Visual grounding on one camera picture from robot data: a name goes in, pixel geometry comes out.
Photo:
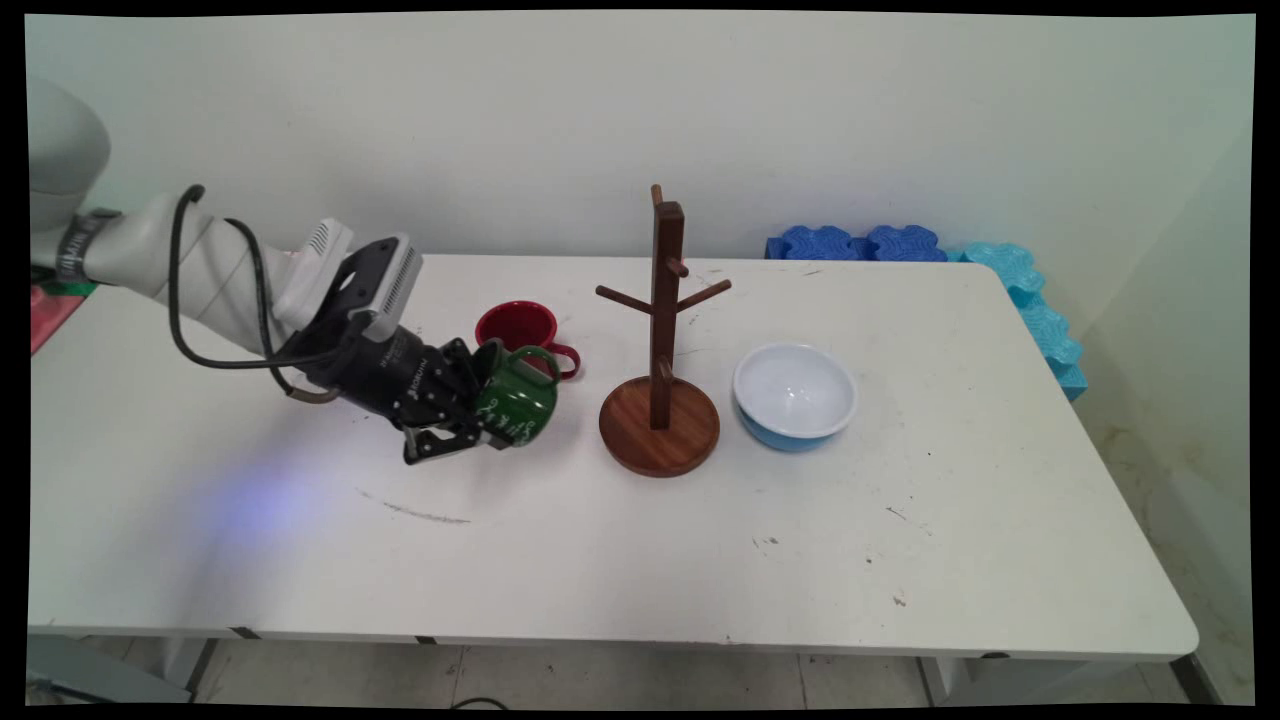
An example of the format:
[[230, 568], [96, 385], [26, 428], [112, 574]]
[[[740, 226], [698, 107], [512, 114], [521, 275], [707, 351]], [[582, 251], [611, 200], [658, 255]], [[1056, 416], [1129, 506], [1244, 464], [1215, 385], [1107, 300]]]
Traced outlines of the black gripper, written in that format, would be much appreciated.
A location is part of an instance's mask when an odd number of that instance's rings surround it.
[[352, 328], [334, 340], [335, 356], [298, 369], [311, 384], [335, 389], [340, 398], [402, 428], [402, 459], [407, 465], [477, 446], [512, 446], [512, 437], [498, 428], [497, 420], [440, 405], [453, 398], [453, 389], [442, 383], [445, 365], [463, 391], [465, 402], [477, 400], [502, 360], [500, 340], [488, 340], [471, 350], [454, 338], [439, 350], [402, 327], [380, 342]]

